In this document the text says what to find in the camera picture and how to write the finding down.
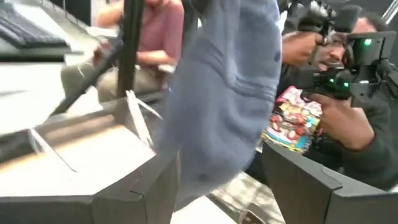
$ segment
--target camera operator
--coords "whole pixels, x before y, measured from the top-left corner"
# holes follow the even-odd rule
[[[353,33],[386,30],[388,27],[378,15],[363,11]],[[283,42],[282,61],[300,65],[320,39],[312,33],[288,34]],[[334,33],[332,39],[333,43],[320,47],[315,57],[320,70],[342,63],[345,35]],[[294,78],[300,78],[295,74],[289,77],[280,85],[286,88],[294,85]],[[308,99],[321,104],[320,127],[323,134],[315,138],[304,156],[379,189],[389,190],[398,183],[398,153],[392,145],[391,112],[386,102],[376,95],[363,108],[352,108],[350,100],[335,100],[317,94],[308,96]]]

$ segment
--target green light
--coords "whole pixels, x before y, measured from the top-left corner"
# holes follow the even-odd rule
[[[365,42],[364,42],[365,46],[369,46],[371,44],[372,44],[372,39],[366,39]]]

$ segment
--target keyboard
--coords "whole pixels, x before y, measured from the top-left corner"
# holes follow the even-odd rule
[[[65,40],[37,26],[15,11],[0,4],[0,38],[17,49],[68,47]]]

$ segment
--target blue cloth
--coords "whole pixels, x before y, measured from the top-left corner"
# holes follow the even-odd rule
[[[276,0],[214,0],[170,84],[158,153],[180,150],[176,210],[252,160],[281,66]]]

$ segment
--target desk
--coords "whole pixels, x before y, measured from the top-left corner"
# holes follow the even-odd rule
[[[36,4],[30,0],[13,2]],[[17,10],[36,24],[46,29],[51,27],[51,32],[64,37],[73,50],[91,53],[96,46],[94,38],[59,12],[32,6],[20,6]],[[62,63],[0,63],[0,134],[35,126],[47,119],[64,97],[60,81],[62,66]]]
[[[29,21],[33,22],[35,25],[47,30],[48,32],[57,35],[65,39],[69,44],[69,47],[55,47],[46,49],[17,49],[13,45],[9,44],[7,41],[0,39],[0,54],[2,57],[7,55],[10,56],[20,56],[26,55],[29,57],[40,57],[40,56],[58,56],[63,52],[70,52],[71,49],[76,51],[78,46],[72,39],[65,33],[65,31],[55,22],[53,19],[38,6],[30,6],[25,4],[19,4],[19,1],[12,1],[14,9]]]
[[[64,142],[65,133],[72,136],[75,131],[84,133],[82,130],[95,133]],[[0,196],[94,195],[155,156],[135,134],[117,124],[111,115],[50,131],[44,137],[61,142],[49,144],[74,171],[50,152],[9,161],[0,165]],[[121,144],[115,147],[115,141]]]

